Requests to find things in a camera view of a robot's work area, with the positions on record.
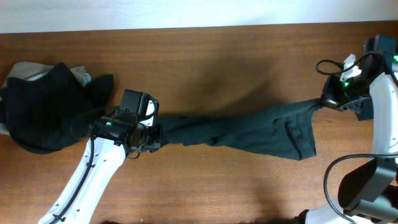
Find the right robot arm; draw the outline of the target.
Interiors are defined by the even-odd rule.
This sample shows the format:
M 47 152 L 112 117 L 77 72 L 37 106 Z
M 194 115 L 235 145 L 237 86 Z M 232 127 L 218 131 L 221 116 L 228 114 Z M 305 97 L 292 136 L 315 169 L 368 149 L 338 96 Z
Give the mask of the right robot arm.
M 298 223 L 397 223 L 397 39 L 377 35 L 366 40 L 359 58 L 350 55 L 337 63 L 339 71 L 328 77 L 321 95 L 324 106 L 372 111 L 373 146 L 369 154 L 335 159 L 326 169 L 323 191 L 326 205 L 302 212 Z M 347 173 L 338 196 L 328 193 L 328 177 L 337 163 L 367 158 L 367 163 Z

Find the black folded shirt on pile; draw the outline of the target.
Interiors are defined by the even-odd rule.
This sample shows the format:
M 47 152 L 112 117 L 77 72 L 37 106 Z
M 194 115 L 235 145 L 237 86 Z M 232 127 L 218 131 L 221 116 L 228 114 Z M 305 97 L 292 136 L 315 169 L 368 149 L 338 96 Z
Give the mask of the black folded shirt on pile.
M 64 63 L 37 80 L 10 77 L 1 89 L 1 123 L 29 152 L 59 151 L 88 135 L 89 125 L 104 114 L 113 86 L 110 74 L 81 85 Z

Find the dark green Nike t-shirt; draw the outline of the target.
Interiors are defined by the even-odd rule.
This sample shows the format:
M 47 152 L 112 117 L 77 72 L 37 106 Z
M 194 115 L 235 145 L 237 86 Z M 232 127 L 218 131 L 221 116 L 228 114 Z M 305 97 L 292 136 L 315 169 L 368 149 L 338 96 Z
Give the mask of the dark green Nike t-shirt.
M 321 108 L 315 98 L 239 116 L 164 116 L 162 144 L 227 146 L 301 161 L 317 154 L 312 118 Z

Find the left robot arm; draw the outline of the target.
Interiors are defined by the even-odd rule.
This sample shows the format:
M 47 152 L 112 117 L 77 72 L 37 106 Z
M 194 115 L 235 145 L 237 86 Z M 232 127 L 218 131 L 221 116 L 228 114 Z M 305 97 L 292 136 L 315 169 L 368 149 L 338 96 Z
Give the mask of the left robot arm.
M 89 127 L 86 148 L 63 192 L 40 223 L 89 223 L 114 173 L 126 159 L 162 146 L 159 102 L 147 93 L 125 90 L 121 104 Z

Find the dark unfolded clothes pile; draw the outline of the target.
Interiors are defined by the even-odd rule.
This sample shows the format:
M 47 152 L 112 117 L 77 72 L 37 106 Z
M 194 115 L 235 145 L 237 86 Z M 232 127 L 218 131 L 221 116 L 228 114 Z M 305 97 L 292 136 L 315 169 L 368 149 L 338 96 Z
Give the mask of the dark unfolded clothes pile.
M 360 112 L 356 115 L 360 121 L 374 119 L 373 101 L 371 97 L 363 99 L 360 103 Z

